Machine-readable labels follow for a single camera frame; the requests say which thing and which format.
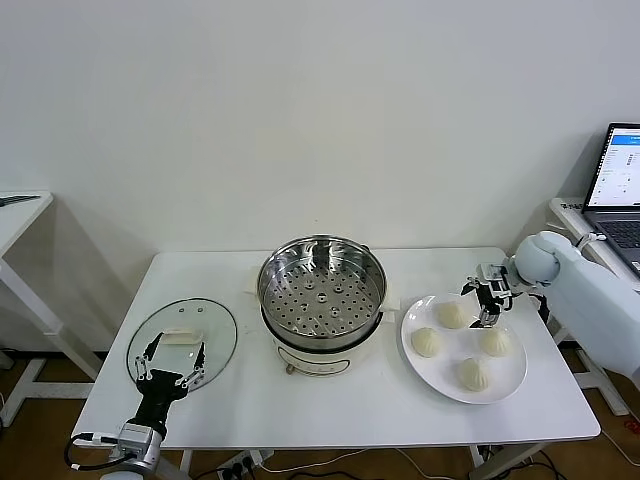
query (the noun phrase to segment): glass pot lid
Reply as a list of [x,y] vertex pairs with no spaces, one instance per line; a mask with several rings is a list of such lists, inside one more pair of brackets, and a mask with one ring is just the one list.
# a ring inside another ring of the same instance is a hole
[[127,368],[131,380],[138,377],[136,357],[158,339],[149,369],[175,372],[187,377],[204,343],[204,376],[189,391],[206,385],[229,363],[236,348],[236,322],[223,305],[204,298],[192,298],[170,303],[151,315],[135,333],[127,350]]

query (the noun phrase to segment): power strip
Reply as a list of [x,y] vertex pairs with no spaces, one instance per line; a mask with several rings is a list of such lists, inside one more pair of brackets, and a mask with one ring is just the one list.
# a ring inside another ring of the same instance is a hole
[[[253,471],[255,472],[256,469],[260,468],[260,467],[258,467],[258,465],[262,465],[262,463],[267,458],[272,457],[273,454],[274,454],[273,450],[245,450],[243,452],[240,452],[235,457],[230,458],[229,460],[224,462],[222,465],[218,466],[218,468],[222,468],[222,469],[229,468],[229,469],[231,469],[234,464],[239,463],[240,465],[242,465],[242,477],[244,478],[245,475],[249,474],[249,470],[247,470],[244,467],[244,465],[242,464],[242,461],[245,458],[251,459],[251,463],[253,465]],[[220,478],[220,480],[224,480],[224,478],[222,478],[222,471],[218,472],[218,477]]]

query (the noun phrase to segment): white plate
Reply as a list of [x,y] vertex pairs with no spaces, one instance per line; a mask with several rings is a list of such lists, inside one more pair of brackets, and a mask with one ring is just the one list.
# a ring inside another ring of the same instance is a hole
[[[501,321],[498,326],[505,329],[511,339],[511,352],[506,357],[491,357],[480,348],[481,328],[449,329],[443,327],[436,318],[434,306],[442,302],[459,302],[469,313],[469,325],[477,320],[478,312],[475,295],[444,294],[425,297],[414,303],[407,311],[400,328],[402,348],[415,372],[438,392],[464,403],[488,404],[499,402],[513,395],[527,375],[527,354],[515,333],[505,328]],[[443,346],[437,356],[425,358],[418,355],[411,345],[411,334],[416,330],[430,327],[437,330]],[[458,379],[457,368],[467,358],[478,358],[487,368],[490,383],[482,392],[467,390]]]

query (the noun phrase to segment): stainless steel steamer basket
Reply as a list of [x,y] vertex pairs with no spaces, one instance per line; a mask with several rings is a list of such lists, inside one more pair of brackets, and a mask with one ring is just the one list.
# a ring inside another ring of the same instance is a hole
[[258,275],[264,321],[285,344],[336,353],[368,338],[387,290],[382,265],[363,245],[314,235],[276,250]]

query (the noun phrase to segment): laptop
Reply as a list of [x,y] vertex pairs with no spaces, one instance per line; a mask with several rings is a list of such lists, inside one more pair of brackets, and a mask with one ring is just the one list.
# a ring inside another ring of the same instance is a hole
[[640,124],[609,125],[582,214],[640,276]]

